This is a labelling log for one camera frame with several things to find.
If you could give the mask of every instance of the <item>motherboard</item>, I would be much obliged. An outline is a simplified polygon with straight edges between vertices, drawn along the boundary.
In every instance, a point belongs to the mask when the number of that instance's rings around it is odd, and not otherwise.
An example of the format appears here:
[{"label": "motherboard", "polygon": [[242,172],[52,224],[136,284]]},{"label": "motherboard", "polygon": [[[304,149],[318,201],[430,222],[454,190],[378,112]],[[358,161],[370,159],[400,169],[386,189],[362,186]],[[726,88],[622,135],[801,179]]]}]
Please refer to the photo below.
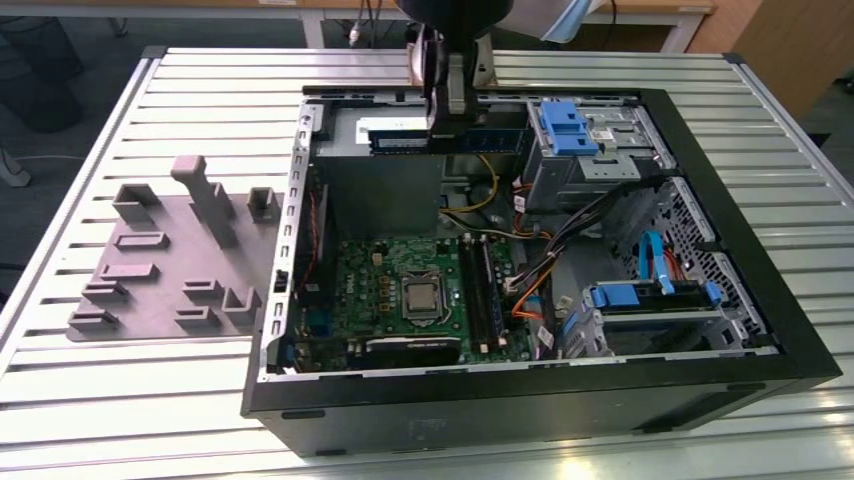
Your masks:
[{"label": "motherboard", "polygon": [[[387,362],[395,363],[402,351],[418,351],[422,358],[455,352],[453,363],[459,364],[530,359],[525,325],[510,323],[510,306],[498,290],[489,302],[497,305],[495,316],[487,314],[494,329],[471,317],[467,299],[483,293],[475,289],[489,289],[471,280],[461,252],[466,256],[473,245],[485,249],[495,283],[514,273],[507,241],[479,242],[445,238],[339,243],[334,308],[306,313],[314,370],[400,366]],[[493,338],[487,331],[495,332]],[[367,359],[383,351],[387,356],[379,354],[379,364],[371,363]]]}]

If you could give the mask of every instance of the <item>cpu socket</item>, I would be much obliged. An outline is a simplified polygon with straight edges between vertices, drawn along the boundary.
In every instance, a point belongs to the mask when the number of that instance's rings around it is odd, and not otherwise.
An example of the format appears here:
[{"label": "cpu socket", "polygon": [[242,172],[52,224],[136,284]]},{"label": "cpu socket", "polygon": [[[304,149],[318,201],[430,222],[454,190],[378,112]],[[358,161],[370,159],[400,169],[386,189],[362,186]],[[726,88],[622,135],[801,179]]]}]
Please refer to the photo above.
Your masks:
[{"label": "cpu socket", "polygon": [[418,327],[442,320],[445,293],[439,272],[408,272],[400,277],[403,318]]}]

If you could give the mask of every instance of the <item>chip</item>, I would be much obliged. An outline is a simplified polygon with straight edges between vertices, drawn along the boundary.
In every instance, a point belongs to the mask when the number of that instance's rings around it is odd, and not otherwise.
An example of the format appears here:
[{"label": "chip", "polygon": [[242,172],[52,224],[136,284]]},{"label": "chip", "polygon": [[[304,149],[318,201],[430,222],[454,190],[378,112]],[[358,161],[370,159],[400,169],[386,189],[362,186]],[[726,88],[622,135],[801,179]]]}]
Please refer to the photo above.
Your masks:
[{"label": "chip", "polygon": [[433,311],[437,309],[435,284],[416,283],[407,285],[406,301],[412,312]]}]

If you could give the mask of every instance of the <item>floor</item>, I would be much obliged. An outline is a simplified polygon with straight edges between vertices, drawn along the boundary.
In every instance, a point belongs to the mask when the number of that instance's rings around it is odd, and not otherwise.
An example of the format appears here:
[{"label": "floor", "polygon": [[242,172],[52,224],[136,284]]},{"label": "floor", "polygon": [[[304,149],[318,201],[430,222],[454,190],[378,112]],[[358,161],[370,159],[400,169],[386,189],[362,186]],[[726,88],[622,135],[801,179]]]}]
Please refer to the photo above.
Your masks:
[{"label": "floor", "polygon": [[[132,19],[130,35],[114,38],[103,19],[66,19],[66,30],[86,65],[71,87],[84,105],[84,119],[64,132],[34,134],[0,108],[0,142],[32,174],[28,188],[0,185],[0,263],[24,264],[30,260],[52,219],[90,146],[100,132],[122,89],[147,45],[174,47],[291,47],[306,46],[296,20],[163,20]],[[327,46],[347,47],[344,30],[324,22]],[[388,35],[380,48],[403,48],[403,22],[382,22],[378,31]],[[499,32],[497,49],[547,49],[538,40]],[[834,86],[802,124],[810,133],[830,133],[823,146],[837,167],[854,182],[854,96]],[[0,269],[0,292],[11,292],[18,272]]]}]

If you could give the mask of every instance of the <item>green motherboard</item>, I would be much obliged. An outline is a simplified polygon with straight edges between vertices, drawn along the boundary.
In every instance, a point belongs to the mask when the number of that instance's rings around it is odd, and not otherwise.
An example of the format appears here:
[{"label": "green motherboard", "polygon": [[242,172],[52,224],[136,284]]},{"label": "green motherboard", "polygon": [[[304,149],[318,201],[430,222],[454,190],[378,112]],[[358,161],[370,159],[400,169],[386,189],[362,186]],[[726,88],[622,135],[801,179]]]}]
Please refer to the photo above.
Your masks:
[{"label": "green motherboard", "polygon": [[[490,244],[494,275],[513,274],[510,244],[497,239]],[[469,342],[465,285],[461,274],[457,239],[343,241],[338,247],[335,307],[331,332],[336,338],[383,336],[445,336],[462,340],[461,364],[526,361],[530,359],[525,326],[506,333],[507,344],[483,353]],[[437,285],[438,300],[412,295],[419,282]],[[435,308],[435,318],[414,319],[412,307],[421,302]],[[510,305],[503,305],[510,315]],[[319,343],[314,360],[319,370],[346,369],[342,352]]]}]

